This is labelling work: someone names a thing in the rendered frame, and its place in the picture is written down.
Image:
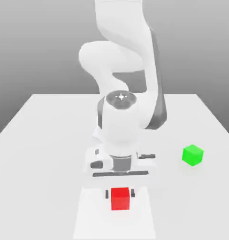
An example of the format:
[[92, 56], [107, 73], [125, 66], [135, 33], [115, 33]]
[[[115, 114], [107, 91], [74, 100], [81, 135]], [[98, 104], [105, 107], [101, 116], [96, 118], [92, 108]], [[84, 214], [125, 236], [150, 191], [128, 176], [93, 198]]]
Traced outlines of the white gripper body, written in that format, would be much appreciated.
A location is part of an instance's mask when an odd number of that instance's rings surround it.
[[152, 182], [149, 171], [95, 171], [89, 174], [89, 187], [139, 187]]

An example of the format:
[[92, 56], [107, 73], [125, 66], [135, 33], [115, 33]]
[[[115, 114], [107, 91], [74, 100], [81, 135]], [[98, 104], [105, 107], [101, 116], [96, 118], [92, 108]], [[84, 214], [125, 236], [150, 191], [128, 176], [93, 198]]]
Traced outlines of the small green cube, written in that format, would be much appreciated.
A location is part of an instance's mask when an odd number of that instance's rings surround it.
[[204, 151], [196, 145], [183, 148], [182, 161], [190, 166], [196, 166], [202, 162]]

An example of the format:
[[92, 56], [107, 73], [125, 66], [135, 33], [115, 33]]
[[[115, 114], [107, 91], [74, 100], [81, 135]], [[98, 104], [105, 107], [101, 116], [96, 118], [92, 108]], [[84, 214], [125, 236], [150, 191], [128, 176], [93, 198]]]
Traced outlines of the small red cube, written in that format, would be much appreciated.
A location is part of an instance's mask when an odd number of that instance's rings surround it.
[[130, 191], [128, 187], [111, 188], [111, 210], [129, 210]]

